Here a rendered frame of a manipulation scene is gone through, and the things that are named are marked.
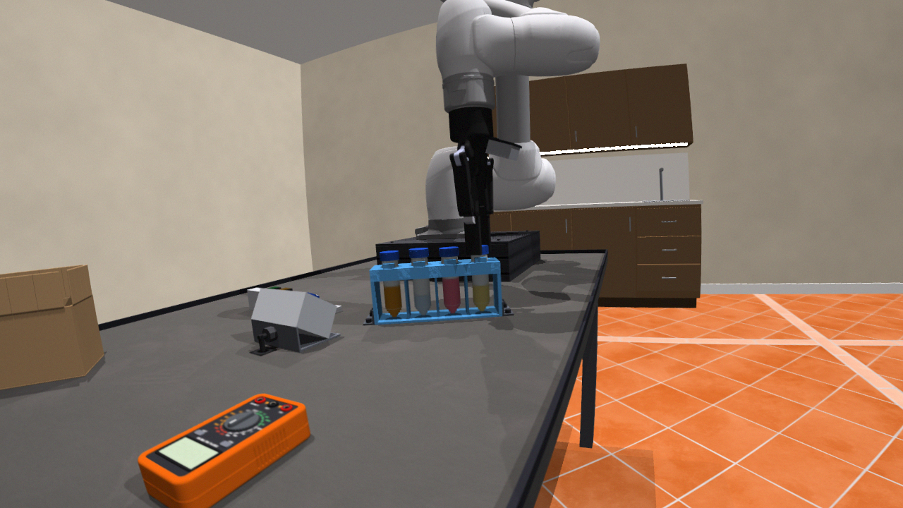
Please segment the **orange digital multimeter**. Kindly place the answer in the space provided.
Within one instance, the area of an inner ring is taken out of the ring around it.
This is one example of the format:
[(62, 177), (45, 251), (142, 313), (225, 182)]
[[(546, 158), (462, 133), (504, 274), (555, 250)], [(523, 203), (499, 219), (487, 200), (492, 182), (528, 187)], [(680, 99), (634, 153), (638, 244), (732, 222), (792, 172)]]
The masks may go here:
[(168, 508), (210, 508), (310, 437), (303, 403), (258, 394), (140, 454)]

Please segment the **dark grey table edge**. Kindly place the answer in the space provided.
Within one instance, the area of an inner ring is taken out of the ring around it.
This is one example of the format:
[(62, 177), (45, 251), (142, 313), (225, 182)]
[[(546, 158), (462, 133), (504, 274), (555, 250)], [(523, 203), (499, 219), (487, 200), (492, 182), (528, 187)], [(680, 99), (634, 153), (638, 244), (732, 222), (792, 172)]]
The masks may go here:
[[(596, 293), (599, 289), (599, 283), (601, 279), (601, 274), (603, 273), (603, 269), (605, 266), (605, 258), (607, 258), (607, 250), (540, 250), (540, 254), (558, 254), (558, 253), (605, 253), (605, 256), (601, 262), (599, 274), (595, 281), (595, 285), (593, 287), (593, 291), (591, 292), (590, 300), (588, 306), (585, 310), (585, 314), (583, 316), (583, 322), (581, 322), (581, 326), (578, 329), (578, 334), (575, 339), (573, 349), (569, 355), (569, 359), (566, 362), (566, 366), (564, 368), (564, 372), (562, 372), (562, 376), (560, 382), (555, 390), (554, 398), (550, 403), (550, 407), (546, 412), (546, 416), (544, 419), (544, 423), (541, 425), (540, 431), (538, 432), (538, 438), (536, 438), (535, 443), (533, 443), (533, 448), (531, 453), (529, 454), (528, 461), (526, 461), (526, 465), (523, 466), (523, 470), (521, 476), (519, 477), (519, 481), (517, 481), (515, 490), (511, 495), (509, 500), (509, 504), (506, 508), (523, 508), (523, 504), (525, 504), (526, 498), (528, 498), (529, 490), (531, 489), (533, 483), (533, 477), (535, 477), (536, 472), (538, 472), (538, 467), (540, 465), (540, 461), (545, 452), (546, 444), (550, 438), (552, 429), (554, 428), (554, 424), (556, 421), (556, 417), (560, 411), (560, 407), (562, 404), (562, 399), (564, 398), (569, 380), (571, 378), (571, 374), (573, 373), (573, 369), (576, 363), (576, 359), (578, 356), (578, 350), (581, 347), (581, 343), (583, 343), (583, 337), (585, 334), (586, 326), (589, 322), (589, 317), (591, 314), (591, 308), (593, 308), (593, 304), (595, 301)], [(236, 296), (239, 294), (247, 293), (246, 290), (252, 289), (253, 287), (269, 287), (280, 285), (285, 282), (294, 281), (297, 279), (305, 279), (306, 277), (313, 276), (314, 274), (322, 274), (325, 272), (330, 272), (333, 270), (344, 269), (345, 267), (350, 267), (352, 265), (361, 264), (364, 262), (370, 262), (372, 260), (376, 260), (377, 256), (373, 258), (363, 258), (363, 260), (358, 260), (354, 262), (349, 262), (343, 265), (337, 265), (334, 267), (328, 267), (328, 269), (317, 270), (314, 272), (308, 272), (305, 274), (297, 274), (293, 277), (287, 277), (287, 279), (280, 279), (275, 281), (270, 281), (264, 283), (262, 285), (255, 285), (251, 287), (244, 287), (244, 289), (239, 289), (236, 291), (230, 291), (228, 293), (223, 293), (215, 296), (204, 297), (199, 300), (190, 301), (187, 303), (179, 303), (176, 306), (170, 306), (170, 308), (162, 308), (159, 310), (154, 310), (150, 312), (146, 312), (144, 314), (138, 314), (133, 316), (127, 316), (121, 318), (119, 320), (113, 320), (110, 322), (101, 322), (99, 324), (99, 331), (106, 330), (114, 326), (124, 325), (127, 322), (135, 322), (139, 320), (144, 320), (146, 318), (151, 318), (152, 316), (158, 316), (162, 314), (168, 314), (170, 312), (174, 312), (176, 310), (183, 310), (185, 308), (192, 308), (193, 306), (201, 305), (201, 303), (209, 303), (212, 301), (217, 301), (226, 297)]]

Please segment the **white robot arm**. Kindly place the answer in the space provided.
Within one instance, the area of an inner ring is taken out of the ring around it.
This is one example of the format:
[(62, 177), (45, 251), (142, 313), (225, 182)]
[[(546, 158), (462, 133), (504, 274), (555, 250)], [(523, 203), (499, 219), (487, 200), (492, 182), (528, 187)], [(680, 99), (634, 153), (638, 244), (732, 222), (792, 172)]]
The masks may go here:
[[(539, 0), (441, 1), (436, 55), (444, 111), (493, 110), (496, 90), (497, 138), (480, 138), (494, 159), (493, 211), (541, 205), (554, 194), (556, 176), (531, 140), (529, 76), (590, 68), (599, 56), (599, 31), (589, 20), (533, 8)], [(425, 184), (428, 225), (415, 229), (416, 240), (465, 238), (449, 161), (456, 152), (448, 147), (433, 154)]]

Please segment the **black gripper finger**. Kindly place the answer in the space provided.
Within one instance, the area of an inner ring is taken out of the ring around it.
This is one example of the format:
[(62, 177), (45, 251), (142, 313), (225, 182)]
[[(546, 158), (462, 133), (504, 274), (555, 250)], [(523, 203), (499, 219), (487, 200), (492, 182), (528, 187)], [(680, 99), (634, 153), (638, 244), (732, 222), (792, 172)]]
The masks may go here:
[(478, 216), (480, 216), (481, 241), (483, 241), (483, 245), (488, 245), (488, 252), (492, 252), (490, 214), (494, 212), (492, 211), (493, 165), (494, 159), (488, 158), (486, 151), (483, 151), (483, 171), (478, 176)]
[(468, 164), (464, 145), (456, 153), (449, 154), (449, 161), (451, 161), (452, 168), (454, 168), (457, 208), (458, 212), (460, 212), (460, 217), (463, 217), (464, 221), (466, 256), (480, 256), (483, 254), (480, 216), (478, 216), (478, 176), (481, 173), (480, 161), (482, 158), (483, 151), (476, 149), (475, 169), (470, 171), (470, 164)]

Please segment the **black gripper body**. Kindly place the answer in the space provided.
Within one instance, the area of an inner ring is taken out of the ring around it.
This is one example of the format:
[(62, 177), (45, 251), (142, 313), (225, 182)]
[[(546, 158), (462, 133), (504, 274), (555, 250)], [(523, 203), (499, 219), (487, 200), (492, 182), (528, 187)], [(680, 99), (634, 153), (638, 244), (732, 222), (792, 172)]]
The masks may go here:
[(475, 150), (481, 149), (480, 138), (488, 136), (494, 136), (492, 109), (459, 107), (449, 112), (449, 139), (458, 143), (457, 151), (464, 145), (466, 157), (470, 158), (470, 171), (475, 169)]

